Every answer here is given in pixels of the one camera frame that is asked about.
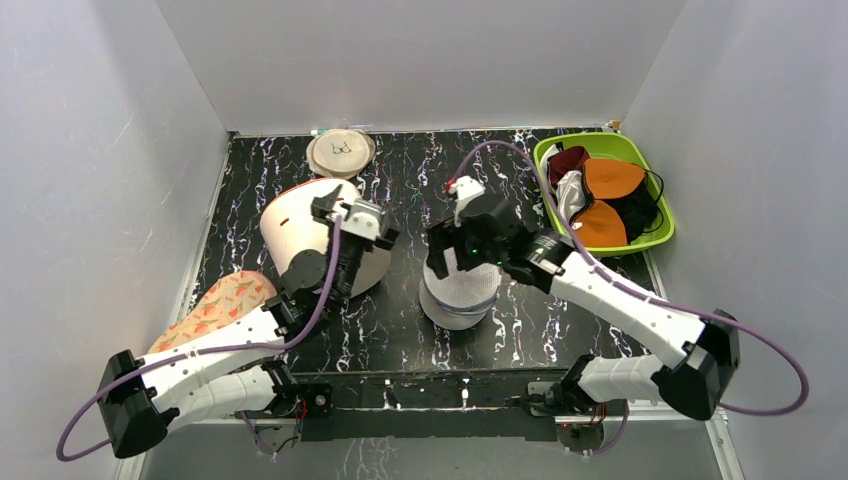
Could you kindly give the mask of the white mesh laundry bag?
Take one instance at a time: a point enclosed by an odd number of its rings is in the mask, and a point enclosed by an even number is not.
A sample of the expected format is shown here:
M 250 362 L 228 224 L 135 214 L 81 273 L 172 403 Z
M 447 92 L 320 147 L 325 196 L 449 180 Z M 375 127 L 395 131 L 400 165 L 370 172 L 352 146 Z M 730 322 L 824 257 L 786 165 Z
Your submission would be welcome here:
M 419 303 L 424 315 L 446 330 L 466 330 L 479 323 L 494 307 L 501 285 L 501 270 L 491 264 L 460 271 L 453 249 L 444 251 L 449 275 L 439 279 L 427 265 L 419 283 Z

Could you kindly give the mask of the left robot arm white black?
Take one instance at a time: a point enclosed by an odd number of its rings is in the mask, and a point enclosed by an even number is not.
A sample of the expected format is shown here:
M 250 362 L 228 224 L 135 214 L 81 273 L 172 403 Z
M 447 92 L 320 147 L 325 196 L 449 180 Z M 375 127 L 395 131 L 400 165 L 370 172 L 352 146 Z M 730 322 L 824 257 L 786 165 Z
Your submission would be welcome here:
M 293 349 L 386 274 L 397 228 L 345 180 L 314 180 L 274 198 L 259 228 L 276 267 L 274 293 L 229 324 L 158 353 L 113 355 L 97 405 L 113 454 L 144 453 L 173 431 L 240 411 L 294 411 L 297 387 L 266 358 Z

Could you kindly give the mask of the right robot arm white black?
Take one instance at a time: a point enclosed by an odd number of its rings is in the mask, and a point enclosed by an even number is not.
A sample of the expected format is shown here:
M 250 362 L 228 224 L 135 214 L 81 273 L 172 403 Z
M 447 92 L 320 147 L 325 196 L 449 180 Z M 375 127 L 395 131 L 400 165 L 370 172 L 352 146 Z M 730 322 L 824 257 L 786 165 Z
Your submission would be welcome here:
M 505 199 L 482 194 L 458 215 L 431 225 L 427 239 L 426 264 L 440 279 L 449 274 L 445 253 L 452 251 L 458 271 L 499 267 L 520 284 L 601 317 L 648 349 L 632 358 L 581 356 L 557 384 L 523 398 L 541 415 L 587 414 L 613 400 L 649 400 L 705 421 L 738 367 L 734 326 L 661 306 L 659 297 L 585 260 L 562 233 L 528 228 Z

